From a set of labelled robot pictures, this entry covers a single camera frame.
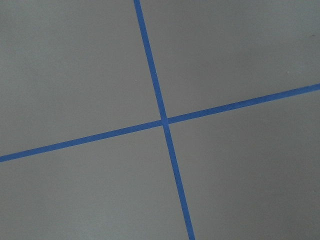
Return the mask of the blue tape line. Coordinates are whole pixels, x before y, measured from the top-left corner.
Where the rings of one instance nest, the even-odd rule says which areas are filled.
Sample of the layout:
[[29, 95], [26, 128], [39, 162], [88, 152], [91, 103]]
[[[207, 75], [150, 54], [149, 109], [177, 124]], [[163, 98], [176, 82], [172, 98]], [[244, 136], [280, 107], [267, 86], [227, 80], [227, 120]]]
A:
[[[271, 102], [279, 99], [284, 99], [284, 98], [289, 98], [289, 97], [302, 95], [310, 92], [315, 92], [315, 91], [318, 91], [319, 89], [320, 89], [320, 85], [317, 83], [309, 86], [282, 91], [279, 93], [269, 94], [269, 95], [247, 99], [247, 100], [243, 100], [235, 103], [230, 103], [226, 105], [221, 105], [217, 107], [212, 107], [208, 109], [203, 109], [195, 112], [173, 116], [168, 119], [168, 123], [174, 124], [174, 123], [184, 122], [187, 120], [196, 119], [204, 116], [214, 115], [222, 112], [228, 112], [228, 111], [245, 108], [253, 105], [258, 105], [266, 102]], [[20, 159], [20, 158], [47, 153], [51, 151], [56, 151], [64, 148], [87, 144], [95, 141], [100, 141], [108, 138], [113, 138], [113, 137], [117, 137], [125, 134], [139, 132], [147, 129], [152, 129], [152, 128], [159, 127], [161, 125], [162, 123], [160, 120], [133, 125], [125, 128], [120, 128], [112, 131], [107, 131], [99, 134], [94, 134], [86, 137], [81, 137], [77, 139], [72, 139], [68, 141], [63, 141], [55, 144], [50, 144], [42, 147], [37, 147], [33, 149], [28, 149], [20, 152], [3, 155], [0, 157], [0, 161], [7, 162], [15, 159]]]

